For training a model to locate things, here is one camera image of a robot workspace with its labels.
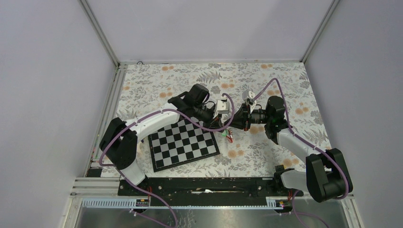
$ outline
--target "gray wall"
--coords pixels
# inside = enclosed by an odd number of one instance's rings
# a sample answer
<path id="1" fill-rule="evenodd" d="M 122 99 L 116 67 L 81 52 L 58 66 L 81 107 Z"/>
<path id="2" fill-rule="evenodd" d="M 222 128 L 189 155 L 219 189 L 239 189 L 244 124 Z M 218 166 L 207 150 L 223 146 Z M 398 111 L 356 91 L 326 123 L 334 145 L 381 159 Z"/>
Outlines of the gray wall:
<path id="1" fill-rule="evenodd" d="M 298 60 L 332 0 L 89 0 L 121 61 Z"/>
<path id="2" fill-rule="evenodd" d="M 306 68 L 366 228 L 401 227 L 403 2 L 341 1 Z"/>
<path id="3" fill-rule="evenodd" d="M 54 228 L 114 67 L 75 0 L 2 0 L 0 31 L 0 227 Z"/>

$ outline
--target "floral tablecloth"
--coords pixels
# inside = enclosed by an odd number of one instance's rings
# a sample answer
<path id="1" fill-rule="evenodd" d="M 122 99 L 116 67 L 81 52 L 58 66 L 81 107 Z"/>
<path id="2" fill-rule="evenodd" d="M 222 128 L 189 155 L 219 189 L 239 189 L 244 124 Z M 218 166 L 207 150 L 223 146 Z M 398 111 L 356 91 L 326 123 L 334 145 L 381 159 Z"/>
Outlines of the floral tablecloth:
<path id="1" fill-rule="evenodd" d="M 243 102 L 243 91 L 252 90 L 257 94 L 273 77 L 279 79 L 285 93 L 293 127 L 316 145 L 330 148 L 302 63 L 129 65 L 116 116 L 128 120 L 156 110 L 196 83 L 208 88 L 213 100 L 228 93 L 237 111 Z M 258 104 L 265 108 L 267 99 L 279 94 L 277 85 L 272 84 L 258 99 Z M 269 177 L 280 164 L 305 170 L 297 156 L 267 139 L 263 125 L 254 125 L 248 132 L 238 129 L 232 132 L 233 143 L 221 133 L 214 133 L 220 155 L 159 172 L 153 171 L 148 140 L 144 139 L 138 145 L 137 162 L 148 177 Z M 102 177 L 118 176 L 112 167 L 102 171 Z"/>

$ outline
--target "chessboard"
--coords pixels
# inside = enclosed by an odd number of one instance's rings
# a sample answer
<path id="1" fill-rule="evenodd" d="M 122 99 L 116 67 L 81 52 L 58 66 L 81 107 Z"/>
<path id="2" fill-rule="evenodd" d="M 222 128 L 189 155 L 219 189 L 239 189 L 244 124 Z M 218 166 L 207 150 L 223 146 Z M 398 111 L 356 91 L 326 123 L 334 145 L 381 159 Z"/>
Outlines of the chessboard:
<path id="1" fill-rule="evenodd" d="M 152 133 L 148 141 L 154 172 L 220 154 L 214 134 L 186 119 Z"/>

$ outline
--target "black and white checkerboard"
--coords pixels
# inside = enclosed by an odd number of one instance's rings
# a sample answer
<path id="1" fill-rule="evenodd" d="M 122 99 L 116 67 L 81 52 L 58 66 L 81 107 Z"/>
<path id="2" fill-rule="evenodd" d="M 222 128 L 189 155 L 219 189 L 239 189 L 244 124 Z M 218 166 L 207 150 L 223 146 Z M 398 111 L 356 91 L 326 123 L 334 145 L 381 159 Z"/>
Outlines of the black and white checkerboard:
<path id="1" fill-rule="evenodd" d="M 148 136 L 154 172 L 220 154 L 211 132 L 188 120 L 161 128 Z"/>

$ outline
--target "robotic arm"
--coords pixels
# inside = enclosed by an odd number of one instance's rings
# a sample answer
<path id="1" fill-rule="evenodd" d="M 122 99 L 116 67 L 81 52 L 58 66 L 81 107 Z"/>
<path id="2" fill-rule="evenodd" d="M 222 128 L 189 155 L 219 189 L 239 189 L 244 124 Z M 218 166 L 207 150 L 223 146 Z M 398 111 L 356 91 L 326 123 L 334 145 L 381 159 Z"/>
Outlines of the robotic arm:
<path id="1" fill-rule="evenodd" d="M 104 151 L 113 138 L 123 129 L 133 125 L 133 123 L 138 123 L 125 131 L 106 151 L 106 156 L 115 167 L 127 179 L 137 185 L 145 178 L 145 174 L 135 159 L 138 139 L 141 140 L 158 129 L 183 119 L 177 112 L 163 110 L 177 110 L 188 117 L 195 117 L 203 121 L 203 126 L 209 129 L 222 128 L 221 115 L 229 113 L 230 104 L 223 97 L 213 107 L 207 108 L 205 101 L 208 96 L 207 88 L 196 84 L 189 92 L 169 99 L 168 103 L 158 111 L 127 122 L 115 118 L 109 124 L 101 140 L 100 148 Z M 265 124 L 266 136 L 269 139 L 289 149 L 306 163 L 306 172 L 294 169 L 277 169 L 274 175 L 277 187 L 308 191 L 317 202 L 333 199 L 345 192 L 345 182 L 335 166 L 323 154 L 312 149 L 290 131 L 284 117 L 285 107 L 281 97 L 272 96 L 268 99 L 265 109 L 255 109 L 256 101 L 252 99 L 254 93 L 246 91 L 242 96 L 245 103 L 235 113 L 230 127 L 247 131 L 251 124 Z M 341 168 L 348 181 L 348 192 L 351 192 L 353 185 L 342 153 L 336 148 L 327 150 L 326 153 Z"/>

